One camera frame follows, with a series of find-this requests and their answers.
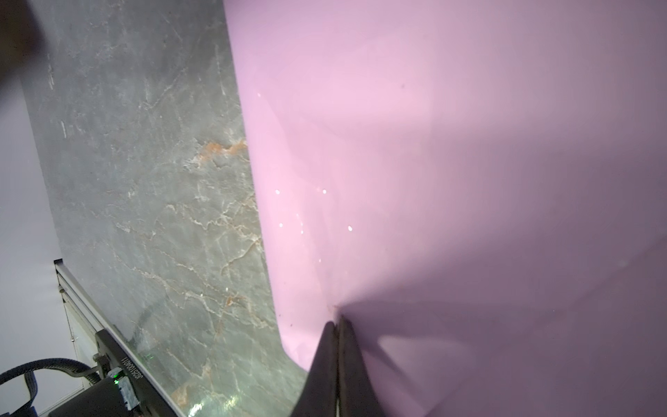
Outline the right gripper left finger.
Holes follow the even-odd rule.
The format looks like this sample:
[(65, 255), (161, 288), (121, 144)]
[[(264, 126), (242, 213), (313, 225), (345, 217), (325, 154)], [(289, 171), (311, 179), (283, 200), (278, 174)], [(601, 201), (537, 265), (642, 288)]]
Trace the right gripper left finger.
[(313, 363), (291, 417), (335, 417), (338, 404), (339, 333), (330, 321), (323, 328)]

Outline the pink purple wrapping paper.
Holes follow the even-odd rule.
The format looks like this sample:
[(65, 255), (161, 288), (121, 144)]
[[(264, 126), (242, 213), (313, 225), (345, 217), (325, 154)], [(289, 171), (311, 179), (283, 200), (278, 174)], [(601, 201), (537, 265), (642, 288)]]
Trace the pink purple wrapping paper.
[(281, 344), (392, 416), (666, 413), (663, 1), (227, 1)]

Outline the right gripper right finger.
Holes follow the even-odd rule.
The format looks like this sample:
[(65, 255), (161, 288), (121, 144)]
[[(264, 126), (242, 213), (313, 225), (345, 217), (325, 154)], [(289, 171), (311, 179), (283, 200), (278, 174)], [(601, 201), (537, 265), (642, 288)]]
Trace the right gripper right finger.
[(339, 321), (338, 386), (339, 411), (343, 417), (385, 417), (370, 381), (354, 326), (342, 316)]

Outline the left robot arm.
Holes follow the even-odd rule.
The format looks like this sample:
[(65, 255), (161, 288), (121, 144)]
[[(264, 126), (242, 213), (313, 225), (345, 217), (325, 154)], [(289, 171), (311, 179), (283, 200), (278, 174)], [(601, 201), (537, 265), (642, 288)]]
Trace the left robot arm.
[(161, 416), (181, 413), (170, 398), (152, 382), (130, 350), (107, 328), (95, 334), (97, 353), (94, 363), (66, 358), (30, 361), (1, 373), (1, 383), (24, 381), (29, 398), (26, 403), (3, 416), (38, 416), (39, 394), (36, 373), (56, 371), (84, 381), (83, 389), (45, 410), (43, 416)]

